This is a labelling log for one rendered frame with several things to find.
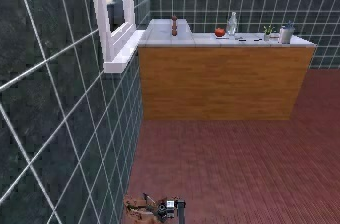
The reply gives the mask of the brown wooden rack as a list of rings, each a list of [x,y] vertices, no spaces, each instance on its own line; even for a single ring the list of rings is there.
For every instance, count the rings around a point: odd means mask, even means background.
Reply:
[[[133,224],[160,224],[160,221],[154,214],[149,213],[138,213],[138,212],[129,212],[126,209],[127,205],[133,205],[133,206],[156,206],[158,207],[159,204],[147,204],[145,200],[143,199],[143,196],[141,197],[132,197],[128,194],[126,194],[123,198],[123,204],[124,204],[124,211],[128,218],[130,218],[133,221]]]

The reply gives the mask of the grey utensil container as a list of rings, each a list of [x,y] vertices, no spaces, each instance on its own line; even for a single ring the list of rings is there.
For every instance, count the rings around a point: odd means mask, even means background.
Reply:
[[[295,28],[294,28],[293,22],[288,21],[286,25],[283,25],[280,28],[278,41],[281,44],[289,44],[294,31],[295,31]]]

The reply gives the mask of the white framed window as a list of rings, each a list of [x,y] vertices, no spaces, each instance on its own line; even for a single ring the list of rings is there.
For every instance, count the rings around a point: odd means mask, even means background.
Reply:
[[[144,30],[136,28],[134,0],[122,0],[125,22],[112,31],[107,1],[93,0],[102,46],[103,71],[105,73],[122,73],[137,50]]]

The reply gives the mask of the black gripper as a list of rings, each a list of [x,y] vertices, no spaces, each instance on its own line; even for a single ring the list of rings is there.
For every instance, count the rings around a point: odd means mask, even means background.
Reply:
[[[159,204],[159,200],[154,200],[149,194],[144,193],[143,199],[147,204]],[[129,212],[138,212],[138,213],[149,213],[154,214],[157,212],[157,215],[159,218],[166,218],[167,217],[167,207],[166,203],[160,203],[158,208],[156,206],[133,206],[133,205],[127,205],[126,209]]]

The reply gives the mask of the small green potted plant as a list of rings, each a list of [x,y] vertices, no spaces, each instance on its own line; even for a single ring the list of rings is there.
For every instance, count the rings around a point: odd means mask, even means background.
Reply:
[[[269,41],[271,33],[274,31],[274,27],[272,25],[264,26],[264,41]]]

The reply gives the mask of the wooden counter with grey top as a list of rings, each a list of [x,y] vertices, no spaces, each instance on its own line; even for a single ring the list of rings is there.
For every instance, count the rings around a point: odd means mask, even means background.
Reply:
[[[138,55],[146,120],[287,120],[316,45],[260,33],[218,38],[184,19],[150,21]]]

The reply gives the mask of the clear glass bottle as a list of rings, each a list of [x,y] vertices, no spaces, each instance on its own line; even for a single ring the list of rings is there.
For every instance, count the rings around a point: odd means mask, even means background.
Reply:
[[[232,12],[230,18],[227,21],[226,33],[229,36],[234,36],[238,29],[237,13]]]

